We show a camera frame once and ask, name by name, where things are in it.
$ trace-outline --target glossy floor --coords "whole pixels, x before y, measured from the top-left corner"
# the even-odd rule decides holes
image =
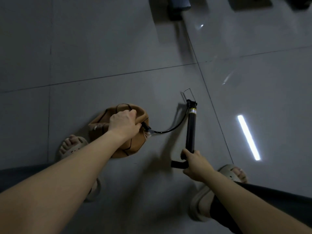
[[[54,161],[118,103],[165,130],[191,87],[196,149],[215,169],[234,162],[253,184],[312,197],[312,9],[229,1],[190,0],[184,22],[170,22],[166,0],[1,0],[0,169]],[[230,233],[187,215],[200,184],[170,168],[185,126],[109,161],[101,198],[64,233]]]

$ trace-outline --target person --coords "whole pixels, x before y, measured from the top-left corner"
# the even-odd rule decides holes
[[[103,136],[0,193],[0,232],[61,232],[90,192],[112,154],[138,133],[141,125],[135,124],[135,117],[135,110],[113,115],[108,132]],[[247,184],[228,179],[221,171],[215,171],[198,151],[190,153],[184,149],[182,152],[189,162],[189,168],[184,173],[209,187],[204,187],[205,192],[195,196],[191,202],[191,206],[195,205],[193,214],[198,218],[200,215],[215,218],[232,229],[234,220],[238,229],[233,230],[244,234],[312,233],[306,224],[245,189],[243,185]],[[229,176],[235,174],[233,169],[223,170]]]

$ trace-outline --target pant leg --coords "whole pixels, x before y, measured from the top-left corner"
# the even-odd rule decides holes
[[[51,166],[52,163],[5,169],[0,171],[0,193],[7,190],[8,188],[18,184],[19,182],[31,177],[32,175],[46,169]]]
[[[256,185],[243,184],[241,182],[236,183],[275,208],[287,213],[312,228],[311,198]],[[216,196],[213,198],[213,202],[210,207],[210,216],[223,226],[229,228],[231,232],[236,234],[242,233]]]

